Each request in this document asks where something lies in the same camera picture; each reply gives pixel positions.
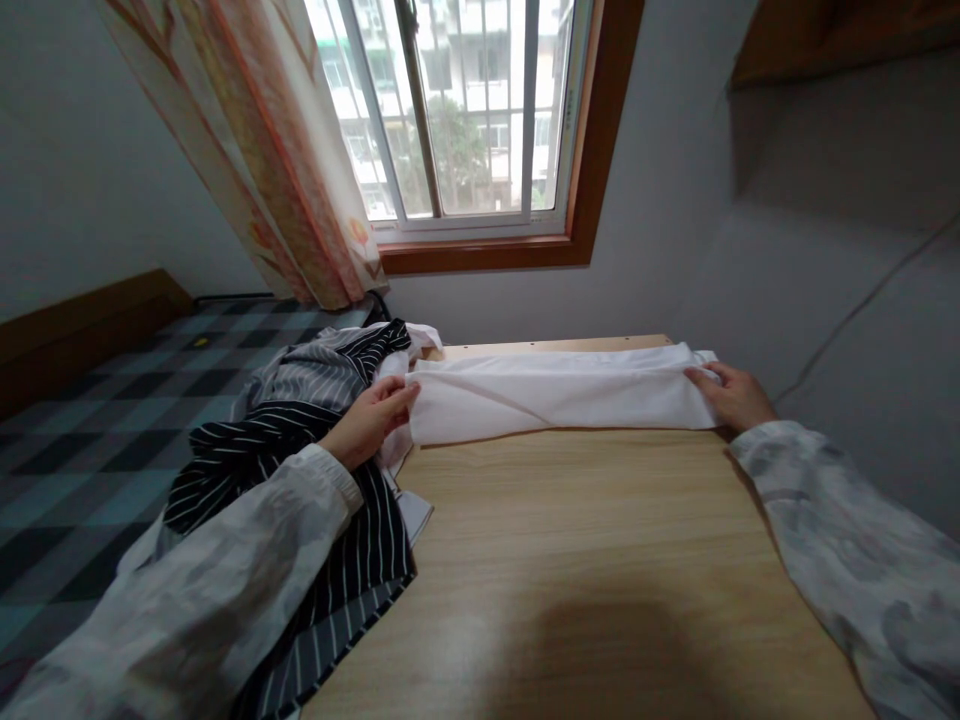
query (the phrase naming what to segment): floral curtain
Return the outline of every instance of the floral curtain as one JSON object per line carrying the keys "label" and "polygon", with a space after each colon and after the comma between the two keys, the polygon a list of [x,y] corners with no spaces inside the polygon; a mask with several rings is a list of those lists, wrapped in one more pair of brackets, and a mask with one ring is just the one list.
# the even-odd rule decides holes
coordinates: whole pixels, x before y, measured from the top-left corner
{"label": "floral curtain", "polygon": [[97,0],[270,289],[338,309],[386,278],[303,0]]}

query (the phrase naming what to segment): patterned sleeve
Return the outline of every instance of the patterned sleeve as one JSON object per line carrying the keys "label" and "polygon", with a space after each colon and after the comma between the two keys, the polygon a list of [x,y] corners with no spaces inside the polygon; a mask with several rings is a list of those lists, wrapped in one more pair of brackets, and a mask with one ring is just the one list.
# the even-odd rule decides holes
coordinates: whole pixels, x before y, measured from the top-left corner
{"label": "patterned sleeve", "polygon": [[756,427],[731,450],[756,485],[787,573],[879,716],[960,717],[960,546],[795,422]]}
{"label": "patterned sleeve", "polygon": [[2,717],[220,717],[362,504],[346,469],[308,445],[159,562],[119,576]]}

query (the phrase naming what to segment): wall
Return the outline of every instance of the wall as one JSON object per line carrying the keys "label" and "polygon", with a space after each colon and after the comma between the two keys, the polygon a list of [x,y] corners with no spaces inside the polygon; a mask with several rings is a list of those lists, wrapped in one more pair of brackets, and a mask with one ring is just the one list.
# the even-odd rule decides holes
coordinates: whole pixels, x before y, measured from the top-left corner
{"label": "wall", "polygon": [[[793,384],[885,274],[960,213],[958,87],[953,50],[735,98],[734,136],[745,107],[750,117],[765,103],[779,110],[673,336],[751,369],[772,395]],[[960,222],[886,285],[779,408],[960,537],[957,308]]]}
{"label": "wall", "polygon": [[158,266],[266,289],[93,2],[0,4],[0,65],[0,322]]}
{"label": "wall", "polygon": [[[960,61],[728,102],[754,5],[647,0],[589,268],[398,278],[395,313],[453,343],[666,331],[789,386],[956,209]],[[0,319],[156,265],[264,289],[90,3],[3,4],[0,62]],[[954,535],[957,267],[953,240],[900,273],[782,404]]]}
{"label": "wall", "polygon": [[734,194],[724,84],[754,2],[647,0],[589,268],[391,281],[452,343],[664,332]]}

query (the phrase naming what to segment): wooden headboard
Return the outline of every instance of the wooden headboard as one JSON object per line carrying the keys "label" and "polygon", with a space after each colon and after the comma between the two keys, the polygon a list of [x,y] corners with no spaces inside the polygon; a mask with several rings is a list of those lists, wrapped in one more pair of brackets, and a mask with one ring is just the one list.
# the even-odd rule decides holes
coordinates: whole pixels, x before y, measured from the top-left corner
{"label": "wooden headboard", "polygon": [[183,288],[153,270],[0,325],[0,420],[54,397],[191,310]]}

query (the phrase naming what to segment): table surface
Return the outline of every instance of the table surface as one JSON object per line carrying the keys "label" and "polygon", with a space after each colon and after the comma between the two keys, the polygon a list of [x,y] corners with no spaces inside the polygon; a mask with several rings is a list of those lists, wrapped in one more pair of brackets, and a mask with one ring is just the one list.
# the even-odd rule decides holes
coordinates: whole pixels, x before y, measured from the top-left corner
{"label": "table surface", "polygon": [[554,430],[414,450],[398,482],[435,507],[419,575],[302,716],[873,717],[724,447]]}

